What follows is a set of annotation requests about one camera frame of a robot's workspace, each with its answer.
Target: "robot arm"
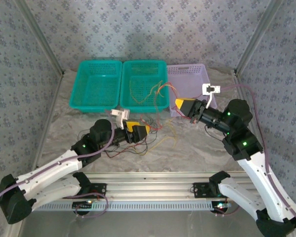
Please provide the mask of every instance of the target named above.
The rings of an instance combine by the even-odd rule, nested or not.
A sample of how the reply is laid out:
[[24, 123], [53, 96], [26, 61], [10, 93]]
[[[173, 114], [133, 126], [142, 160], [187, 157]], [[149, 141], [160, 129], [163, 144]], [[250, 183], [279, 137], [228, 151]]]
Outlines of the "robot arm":
[[[296, 228], [296, 204], [287, 195], [276, 176], [269, 168], [265, 169], [265, 154], [256, 136], [247, 128], [253, 118], [246, 101], [231, 100], [224, 112], [211, 107], [197, 99], [180, 98], [177, 107], [191, 123], [199, 121], [225, 134], [224, 148], [244, 169], [259, 192], [261, 199], [251, 195], [237, 185], [230, 176], [221, 171], [210, 178], [211, 190], [233, 199], [246, 210], [257, 223], [265, 236], [286, 236]], [[289, 208], [278, 196], [277, 191], [286, 198]]]
[[[137, 122], [125, 122], [125, 128], [116, 128], [110, 145], [120, 142], [138, 143], [149, 133], [147, 126]], [[90, 128], [90, 132], [75, 143], [70, 150], [48, 164], [14, 178], [5, 176], [0, 183], [0, 207], [9, 224], [27, 217], [39, 206], [77, 194], [90, 192], [90, 181], [83, 173], [75, 173], [66, 180], [60, 180], [101, 157], [97, 153], [111, 140], [110, 121], [100, 119]]]

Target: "gray marble surface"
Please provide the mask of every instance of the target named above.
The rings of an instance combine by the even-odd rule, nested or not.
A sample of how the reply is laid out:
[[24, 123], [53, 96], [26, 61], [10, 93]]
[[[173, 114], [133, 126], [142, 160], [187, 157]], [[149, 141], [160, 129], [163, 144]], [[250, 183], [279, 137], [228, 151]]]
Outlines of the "gray marble surface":
[[[226, 87], [232, 85], [229, 74], [217, 70], [207, 69], [212, 85]], [[69, 107], [69, 99], [75, 80], [76, 72], [67, 71], [62, 80], [51, 126], [44, 143], [42, 157], [38, 166], [57, 158], [76, 141], [79, 132], [89, 129], [99, 118], [106, 118], [105, 114], [83, 114]], [[223, 110], [228, 102], [237, 97], [236, 89], [215, 96], [218, 109]], [[139, 114], [131, 114], [130, 119], [139, 119]], [[190, 124], [184, 118], [170, 117], [168, 111], [160, 114], [164, 128], [158, 132], [157, 140], [149, 145], [145, 156], [122, 153], [114, 158], [106, 154], [83, 170], [87, 172], [160, 172], [160, 171], [236, 171], [241, 167], [224, 150], [222, 142], [205, 133], [204, 124]], [[212, 129], [209, 133], [222, 139], [223, 135]], [[155, 135], [149, 134], [147, 142]]]

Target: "black bracket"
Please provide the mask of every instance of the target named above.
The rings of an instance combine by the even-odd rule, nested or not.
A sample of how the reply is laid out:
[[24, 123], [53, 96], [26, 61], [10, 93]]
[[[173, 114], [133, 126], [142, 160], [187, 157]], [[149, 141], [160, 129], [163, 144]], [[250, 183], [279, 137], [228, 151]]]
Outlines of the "black bracket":
[[[90, 185], [90, 193], [100, 193], [102, 195], [105, 195], [107, 192], [107, 184], [105, 183], [92, 183]], [[90, 199], [103, 199], [101, 196], [95, 196], [95, 195], [90, 195], [90, 196], [85, 196], [83, 198], [90, 198]], [[92, 207], [92, 203], [88, 203], [87, 201], [75, 201], [72, 203], [72, 209], [75, 209], [79, 205], [79, 209], [90, 209]], [[78, 215], [86, 215], [90, 211], [77, 211]]]
[[226, 198], [222, 194], [215, 194], [209, 183], [193, 183], [193, 192], [195, 198]]

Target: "wire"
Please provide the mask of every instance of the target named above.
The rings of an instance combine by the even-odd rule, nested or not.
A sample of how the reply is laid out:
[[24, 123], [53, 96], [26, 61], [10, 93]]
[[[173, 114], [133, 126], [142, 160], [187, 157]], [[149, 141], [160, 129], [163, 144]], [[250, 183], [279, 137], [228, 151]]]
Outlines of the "wire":
[[163, 143], [167, 139], [173, 139], [174, 140], [174, 144], [172, 146], [172, 149], [173, 149], [175, 147], [176, 143], [177, 143], [177, 139], [175, 137], [165, 137], [160, 142], [158, 142], [155, 146], [153, 146], [152, 148], [150, 148], [148, 150], [148, 152], [151, 152], [153, 149], [155, 149], [157, 146], [159, 146], [161, 143]]
[[220, 210], [218, 208], [214, 208], [214, 210], [221, 212], [221, 215], [223, 215], [223, 216], [231, 216], [231, 215], [235, 214], [237, 211], [239, 211], [239, 209], [240, 209], [240, 206], [238, 205], [236, 207], [236, 209], [234, 209], [231, 213], [225, 214], [225, 212], [223, 212], [222, 210]]
[[80, 133], [81, 132], [83, 132], [83, 131], [88, 131], [89, 129], [84, 129], [84, 130], [81, 130], [79, 133], [78, 133], [78, 135], [77, 135], [77, 140], [79, 141], [80, 139], [79, 139], [79, 136], [80, 136]]
[[117, 156], [117, 155], [119, 155], [119, 154], [125, 152], [125, 151], [128, 150], [129, 148], [131, 148], [131, 147], [136, 147], [136, 146], [138, 146], [138, 145], [141, 145], [142, 143], [137, 143], [137, 144], [135, 144], [135, 145], [133, 145], [133, 146], [128, 146], [128, 147], [126, 147], [125, 149], [123, 149], [121, 152], [117, 152], [117, 154], [114, 155], [114, 156], [112, 156], [112, 157], [108, 154], [107, 151], [105, 151], [105, 153], [107, 154], [107, 156], [108, 156], [109, 158], [114, 158], [115, 156]]
[[109, 208], [109, 200], [108, 200], [108, 198], [106, 196], [104, 196], [101, 193], [88, 193], [88, 194], [81, 194], [81, 195], [75, 195], [75, 196], [68, 196], [66, 198], [83, 198], [83, 197], [90, 196], [90, 195], [100, 196], [100, 197], [103, 197], [105, 199], [106, 205], [105, 205], [104, 210], [101, 213], [99, 213], [99, 214], [95, 214], [95, 215], [91, 215], [91, 216], [83, 216], [83, 215], [79, 215], [78, 214], [78, 209], [83, 205], [83, 204], [79, 204], [79, 205], [77, 205], [75, 207], [75, 210], [74, 210], [76, 216], [79, 216], [81, 218], [96, 218], [96, 217], [102, 216], [104, 213], [106, 213], [106, 211]]
[[160, 82], [158, 82], [156, 85], [154, 85], [154, 86], [151, 88], [150, 93], [149, 93], [149, 94], [148, 94], [148, 95], [147, 95], [142, 101], [138, 101], [138, 100], [136, 100], [136, 98], [133, 96], [132, 89], [131, 89], [131, 80], [129, 81], [129, 92], [130, 92], [131, 97], [133, 98], [133, 100], [135, 100], [135, 102], [136, 102], [137, 104], [142, 104], [143, 102], [145, 102], [145, 101], [151, 96], [152, 91], [153, 91], [153, 89], [154, 89], [156, 86], [159, 86], [159, 88], [160, 88], [160, 84], [162, 84], [162, 81], [160, 81]]
[[284, 205], [290, 210], [290, 212], [296, 218], [296, 212], [291, 208], [290, 204], [286, 201], [286, 199], [283, 197], [281, 192], [278, 190], [278, 188], [276, 187], [276, 185], [274, 183], [274, 180], [273, 180], [273, 178], [271, 176], [271, 173], [270, 173], [270, 161], [269, 161], [269, 157], [268, 157], [268, 150], [267, 150], [266, 142], [265, 142], [265, 139], [264, 139], [264, 136], [263, 136], [263, 133], [262, 133], [262, 129], [261, 129], [261, 126], [260, 126], [260, 122], [259, 122], [256, 97], [255, 97], [253, 91], [251, 90], [251, 88], [249, 86], [247, 86], [247, 85], [244, 85], [244, 84], [231, 85], [231, 86], [222, 88], [222, 91], [229, 90], [229, 89], [232, 89], [232, 88], [235, 88], [235, 87], [244, 87], [247, 90], [249, 90], [249, 92], [251, 94], [251, 97], [252, 97], [252, 100], [253, 100], [253, 107], [254, 107], [254, 110], [255, 110], [256, 122], [257, 122], [257, 126], [258, 126], [258, 129], [259, 129], [260, 135], [261, 135], [262, 143], [263, 143], [263, 146], [264, 146], [266, 175], [267, 175], [267, 177], [268, 177], [268, 179], [269, 179], [275, 193], [277, 194], [277, 196], [280, 198], [280, 200], [284, 203]]
[[157, 93], [155, 94], [154, 100], [153, 100], [153, 103], [154, 103], [154, 106], [155, 106], [156, 112], [157, 112], [157, 120], [156, 120], [157, 127], [150, 126], [148, 123], [146, 123], [143, 120], [143, 115], [140, 116], [141, 122], [143, 122], [145, 125], [149, 126], [149, 128], [151, 130], [154, 130], [154, 131], [156, 131], [156, 130], [158, 131], [158, 130], [161, 130], [163, 128], [163, 126], [160, 124], [159, 111], [158, 111], [158, 107], [157, 107], [157, 104], [156, 104], [156, 98], [157, 98], [158, 94], [160, 93], [161, 89], [164, 88], [165, 86], [170, 87], [172, 89], [172, 91], [175, 93], [176, 97], [177, 97], [177, 94], [176, 94], [177, 89], [170, 82], [166, 82], [161, 87], [159, 87]]
[[112, 120], [112, 117], [111, 117], [111, 114], [109, 113], [109, 111], [106, 111], [106, 113], [108, 114], [109, 118], [110, 118], [110, 121], [111, 121], [111, 129], [112, 129], [112, 133], [111, 133], [111, 137], [108, 141], [108, 143], [101, 149], [99, 149], [98, 151], [96, 152], [93, 152], [93, 153], [90, 153], [90, 154], [85, 154], [85, 155], [79, 155], [79, 156], [73, 156], [73, 157], [68, 157], [68, 158], [65, 158], [65, 159], [62, 159], [58, 162], [55, 162], [53, 164], [51, 164], [50, 166], [40, 170], [39, 172], [37, 172], [36, 174], [33, 174], [32, 176], [30, 176], [29, 178], [19, 182], [19, 183], [16, 183], [14, 185], [11, 185], [10, 187], [8, 187], [7, 189], [3, 190], [2, 192], [0, 192], [0, 197], [2, 197], [4, 194], [6, 194], [7, 192], [9, 192], [10, 190], [22, 185], [22, 184], [25, 184], [25, 183], [29, 183], [32, 179], [34, 179], [35, 177], [43, 174], [44, 172], [50, 170], [51, 168], [55, 167], [55, 166], [58, 166], [58, 165], [61, 165], [62, 163], [64, 162], [67, 162], [69, 160], [72, 160], [72, 159], [78, 159], [78, 158], [87, 158], [87, 157], [92, 157], [94, 155], [97, 155], [99, 153], [101, 153], [102, 151], [105, 151], [106, 148], [108, 148], [112, 141], [113, 141], [113, 138], [114, 138], [114, 134], [115, 134], [115, 129], [114, 129], [114, 123], [113, 123], [113, 120]]
[[134, 149], [134, 151], [135, 151], [135, 154], [138, 154], [138, 155], [140, 155], [140, 156], [144, 156], [144, 155], [146, 155], [147, 152], [148, 152], [148, 144], [147, 144], [147, 141], [145, 141], [145, 144], [146, 144], [146, 148], [145, 148], [142, 152], [137, 152], [136, 148], [133, 147], [133, 149]]
[[151, 142], [147, 143], [147, 145], [150, 145], [151, 143], [155, 142], [155, 140], [157, 140], [158, 131], [154, 131], [154, 134], [156, 134], [155, 138]]
[[204, 126], [204, 128], [205, 128], [205, 132], [206, 132], [210, 137], [215, 138], [216, 140], [219, 140], [220, 142], [222, 142], [221, 139], [219, 139], [219, 138], [217, 138], [217, 137], [214, 137], [213, 135], [209, 134], [208, 131], [207, 131], [207, 129], [206, 129], [206, 127], [208, 127], [208, 126], [207, 126], [207, 125]]

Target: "blue patterned wall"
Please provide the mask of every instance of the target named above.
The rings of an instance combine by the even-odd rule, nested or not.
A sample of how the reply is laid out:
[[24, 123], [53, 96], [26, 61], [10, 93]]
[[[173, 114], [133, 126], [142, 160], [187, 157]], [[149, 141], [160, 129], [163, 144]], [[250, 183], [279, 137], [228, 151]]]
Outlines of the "blue patterned wall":
[[296, 202], [296, 0], [285, 0], [242, 81], [257, 94], [272, 169]]
[[[0, 180], [31, 169], [58, 81], [14, 2], [0, 0]], [[0, 210], [0, 236], [5, 225]]]
[[92, 58], [235, 68], [269, 0], [26, 0], [61, 66]]

